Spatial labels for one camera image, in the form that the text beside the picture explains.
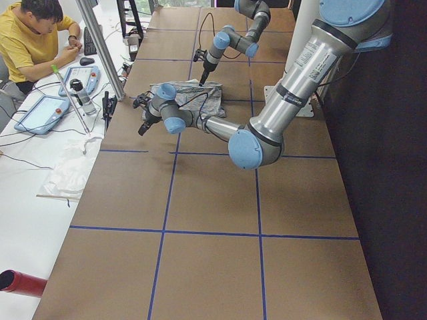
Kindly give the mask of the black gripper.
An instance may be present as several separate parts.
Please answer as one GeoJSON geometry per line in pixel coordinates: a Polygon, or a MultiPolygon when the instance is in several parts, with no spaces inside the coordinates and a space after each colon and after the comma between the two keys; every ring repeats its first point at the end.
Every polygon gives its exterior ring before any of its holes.
{"type": "Polygon", "coordinates": [[[142,93],[133,100],[133,108],[141,107],[143,109],[143,124],[138,130],[139,135],[144,135],[153,124],[160,122],[159,113],[151,107],[152,98],[148,93],[142,93]]]}
{"type": "Polygon", "coordinates": [[[209,74],[216,69],[217,59],[211,55],[209,50],[203,50],[199,48],[195,50],[193,56],[193,62],[198,61],[203,62],[203,73],[199,81],[199,86],[202,87],[205,84],[209,74]]]}

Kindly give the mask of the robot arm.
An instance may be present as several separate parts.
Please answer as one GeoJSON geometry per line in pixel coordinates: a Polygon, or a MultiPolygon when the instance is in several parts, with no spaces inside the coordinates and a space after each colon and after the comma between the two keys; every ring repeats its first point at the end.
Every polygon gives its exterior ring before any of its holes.
{"type": "Polygon", "coordinates": [[[197,49],[195,51],[193,61],[203,61],[203,73],[199,81],[200,87],[205,84],[209,74],[216,70],[228,47],[249,58],[254,58],[258,51],[258,41],[271,19],[268,4],[265,1],[238,0],[234,1],[234,9],[253,22],[244,36],[237,33],[232,25],[224,25],[214,35],[212,45],[208,50],[197,49]]]}
{"type": "Polygon", "coordinates": [[[283,153],[285,129],[338,59],[389,46],[393,10],[393,1],[318,1],[310,38],[268,93],[259,115],[240,125],[208,115],[201,107],[183,109],[175,99],[175,87],[162,83],[155,93],[141,94],[133,102],[144,112],[139,134],[156,123],[163,123],[171,134],[194,127],[225,141],[231,160],[242,169],[272,164],[283,153]]]}

